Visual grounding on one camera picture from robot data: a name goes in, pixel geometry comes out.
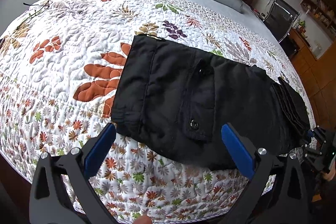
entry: black pants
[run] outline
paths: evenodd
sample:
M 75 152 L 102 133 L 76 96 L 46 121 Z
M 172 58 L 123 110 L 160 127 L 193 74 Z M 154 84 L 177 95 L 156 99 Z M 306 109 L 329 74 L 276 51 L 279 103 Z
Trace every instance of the black pants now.
M 228 122 L 256 148 L 273 155 L 298 146 L 292 135 L 304 122 L 284 111 L 287 105 L 290 111 L 304 109 L 305 123 L 308 116 L 298 93 L 278 90 L 285 84 L 275 83 L 256 66 L 164 39 L 135 36 L 111 119 L 118 133 L 171 160 L 212 170 L 234 169 L 221 139 L 221 127 Z M 299 108 L 291 95 L 298 97 Z M 282 96 L 286 101 L 281 103 Z

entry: finger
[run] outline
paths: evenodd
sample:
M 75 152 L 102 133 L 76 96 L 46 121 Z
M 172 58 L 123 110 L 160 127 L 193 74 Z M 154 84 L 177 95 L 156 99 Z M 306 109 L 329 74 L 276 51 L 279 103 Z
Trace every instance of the finger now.
M 334 178 L 335 176 L 335 169 L 332 169 L 328 174 L 327 173 L 324 173 L 324 172 L 321 172 L 322 173 L 322 177 L 323 179 L 327 180 L 327 181 L 330 181 Z
M 134 220 L 133 224 L 152 224 L 152 219 L 149 216 L 140 216 Z

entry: eyeglasses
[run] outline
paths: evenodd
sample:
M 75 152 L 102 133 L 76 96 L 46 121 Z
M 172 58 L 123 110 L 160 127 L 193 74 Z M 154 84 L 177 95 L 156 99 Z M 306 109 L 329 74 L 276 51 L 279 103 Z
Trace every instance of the eyeglasses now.
M 27 5 L 27 6 L 38 6 L 38 7 L 41 7 L 41 8 L 39 10 L 35 9 L 33 14 L 29 13 L 29 16 L 25 20 L 23 20 L 23 22 L 21 22 L 20 25 L 18 25 L 18 27 L 16 27 L 16 30 L 19 30 L 22 27 L 22 24 L 30 22 L 34 17 L 36 17 L 36 16 L 40 15 L 41 13 L 43 13 L 44 11 L 48 10 L 49 7 L 50 7 L 50 4 L 51 4 L 51 0 L 45 1 L 43 5 L 41 5 L 41 4 L 27 4 L 25 2 L 23 4 Z

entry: bed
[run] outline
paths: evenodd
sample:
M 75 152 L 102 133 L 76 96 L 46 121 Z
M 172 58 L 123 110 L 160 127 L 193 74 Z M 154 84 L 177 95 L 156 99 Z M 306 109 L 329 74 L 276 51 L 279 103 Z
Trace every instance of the bed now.
M 35 4 L 0 37 L 0 153 L 30 183 L 42 152 L 63 155 L 82 147 L 110 121 L 130 45 L 141 33 L 256 65 L 274 81 L 283 78 L 304 99 L 315 127 L 298 74 L 245 4 L 242 13 L 214 0 Z M 302 158 L 301 149 L 295 152 Z M 74 208 L 82 212 L 67 177 L 64 182 Z M 247 182 L 237 170 L 182 165 L 118 134 L 97 176 L 90 179 L 120 223 L 132 223 L 143 214 L 157 223 L 211 219 L 233 206 Z M 270 177 L 265 193 L 273 182 Z

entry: black button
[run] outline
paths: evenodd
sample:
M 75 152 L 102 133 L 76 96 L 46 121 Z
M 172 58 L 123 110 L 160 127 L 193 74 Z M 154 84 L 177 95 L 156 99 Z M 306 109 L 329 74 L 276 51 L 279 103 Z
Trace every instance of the black button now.
M 195 120 L 192 120 L 192 121 L 190 122 L 190 127 L 191 127 L 192 129 L 194 129 L 194 130 L 198 130 L 198 128 L 199 128 L 199 124 L 198 124 L 198 122 L 196 122 Z

